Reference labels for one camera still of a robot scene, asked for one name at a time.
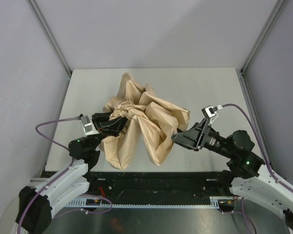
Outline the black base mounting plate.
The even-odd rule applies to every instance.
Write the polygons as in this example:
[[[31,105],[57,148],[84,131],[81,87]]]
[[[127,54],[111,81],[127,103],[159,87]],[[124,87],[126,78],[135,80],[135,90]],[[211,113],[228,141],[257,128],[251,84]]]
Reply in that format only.
[[[116,203],[199,204],[210,196],[230,192],[232,176],[222,172],[89,172],[88,194],[104,195]]]

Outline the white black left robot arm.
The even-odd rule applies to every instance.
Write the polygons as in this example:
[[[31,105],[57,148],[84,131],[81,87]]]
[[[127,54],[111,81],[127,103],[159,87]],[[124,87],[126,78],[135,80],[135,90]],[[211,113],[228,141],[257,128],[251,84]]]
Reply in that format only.
[[[104,138],[119,136],[127,123],[126,117],[110,118],[110,115],[79,115],[43,122],[35,127],[40,136],[47,138],[39,130],[40,127],[51,123],[79,121],[84,137],[72,140],[68,146],[50,139],[50,142],[68,151],[71,161],[39,185],[21,189],[19,211],[13,230],[15,234],[42,234],[66,204],[88,191],[91,182],[86,176],[98,163],[100,151],[97,147]]]

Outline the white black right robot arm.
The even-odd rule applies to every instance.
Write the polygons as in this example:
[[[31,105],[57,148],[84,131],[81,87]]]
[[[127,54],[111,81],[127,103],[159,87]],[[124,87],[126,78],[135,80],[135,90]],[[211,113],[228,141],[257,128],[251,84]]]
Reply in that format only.
[[[237,130],[222,137],[204,118],[190,129],[178,132],[172,141],[186,149],[203,148],[229,159],[229,170],[223,170],[218,178],[221,192],[248,199],[276,214],[293,230],[293,185],[269,168],[252,150],[254,143],[244,130]]]

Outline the left aluminium corner post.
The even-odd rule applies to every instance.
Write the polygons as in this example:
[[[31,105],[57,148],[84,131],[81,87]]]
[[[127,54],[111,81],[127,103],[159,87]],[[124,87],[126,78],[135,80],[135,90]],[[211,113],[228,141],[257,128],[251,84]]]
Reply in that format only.
[[[29,7],[31,8],[37,22],[39,23],[46,39],[48,40],[51,48],[53,49],[53,51],[55,52],[55,55],[57,56],[58,60],[60,61],[60,64],[62,65],[63,69],[65,70],[65,72],[67,73],[67,75],[69,77],[71,77],[72,75],[72,70],[70,69],[68,62],[54,36],[54,34],[52,33],[52,30],[47,22],[47,20],[45,19],[39,5],[37,4],[36,0],[27,0],[26,1],[29,5]]]

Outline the aluminium corner post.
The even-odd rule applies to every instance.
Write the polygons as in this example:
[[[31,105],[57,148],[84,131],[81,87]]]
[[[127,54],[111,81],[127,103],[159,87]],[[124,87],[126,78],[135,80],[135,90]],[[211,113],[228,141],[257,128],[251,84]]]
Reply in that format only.
[[[26,1],[29,5],[29,7],[31,8],[37,22],[39,23],[46,39],[48,40],[51,48],[53,49],[53,51],[55,52],[55,55],[57,56],[58,60],[60,61],[60,64],[62,65],[63,69],[65,70],[65,72],[67,73],[67,75],[69,77],[71,77],[72,75],[72,70],[70,69],[68,62],[54,36],[54,34],[52,33],[52,30],[47,22],[47,20],[45,19],[39,5],[37,4],[36,0],[27,0]]]
[[[276,4],[274,5],[272,11],[270,12],[269,17],[267,18],[263,28],[261,29],[259,33],[259,36],[257,37],[254,45],[252,46],[245,62],[240,68],[240,73],[242,75],[244,75],[247,72],[248,68],[250,67],[251,63],[255,59],[259,50],[263,46],[265,40],[267,39],[268,35],[270,34],[271,30],[273,29],[274,25],[276,24],[278,18],[280,17],[281,13],[283,12],[288,2],[289,2],[288,0],[276,1]]]

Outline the right aluminium corner post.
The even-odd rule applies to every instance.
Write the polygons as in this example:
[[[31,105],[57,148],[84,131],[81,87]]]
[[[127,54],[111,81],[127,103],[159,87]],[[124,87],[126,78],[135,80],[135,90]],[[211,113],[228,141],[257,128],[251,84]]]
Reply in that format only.
[[[276,4],[274,5],[272,11],[270,12],[269,17],[267,18],[263,28],[261,29],[259,33],[259,36],[257,37],[254,45],[252,46],[245,62],[240,68],[240,73],[242,75],[244,75],[247,72],[248,68],[250,67],[251,63],[255,59],[259,50],[263,46],[265,40],[267,39],[268,35],[270,34],[271,30],[273,29],[274,25],[276,24],[278,18],[280,17],[281,13],[283,12],[288,2],[289,2],[288,0],[276,1]]]

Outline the beige folding umbrella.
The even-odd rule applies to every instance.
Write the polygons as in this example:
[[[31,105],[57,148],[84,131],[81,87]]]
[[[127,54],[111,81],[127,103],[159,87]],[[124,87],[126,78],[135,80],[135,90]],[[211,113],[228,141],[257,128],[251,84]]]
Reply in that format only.
[[[157,97],[150,84],[140,85],[129,73],[122,75],[117,95],[103,111],[109,114],[109,120],[127,120],[119,136],[108,136],[100,144],[108,163],[119,170],[133,161],[140,139],[149,160],[162,165],[173,147],[172,135],[185,131],[190,122],[189,110]]]

